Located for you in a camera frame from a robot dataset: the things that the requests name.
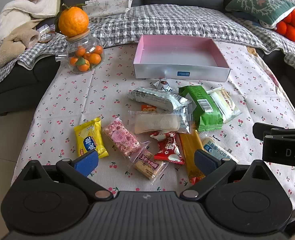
branch pattern pillow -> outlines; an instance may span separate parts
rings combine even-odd
[[[244,11],[259,19],[264,28],[273,29],[288,16],[295,4],[287,0],[232,0],[227,11]]]

blue label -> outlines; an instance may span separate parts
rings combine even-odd
[[[211,153],[212,150],[213,150],[213,149],[212,149],[209,145],[207,145],[207,144],[204,145],[203,148],[204,148],[204,150],[206,150],[206,151],[209,152],[209,153]]]
[[[190,72],[178,71],[178,76],[189,77]]]
[[[83,144],[84,144],[86,151],[93,150],[96,147],[95,142],[93,141],[91,136],[86,137],[83,140]]]

red plush toy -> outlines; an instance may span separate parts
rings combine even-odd
[[[295,41],[295,9],[282,21],[277,23],[276,32]]]

box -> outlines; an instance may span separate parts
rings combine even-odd
[[[231,70],[212,39],[181,35],[142,35],[133,64],[136,78],[225,82]]]

green snack package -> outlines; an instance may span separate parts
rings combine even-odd
[[[202,86],[180,87],[179,95],[192,100],[193,120],[199,132],[222,128],[222,114]]]

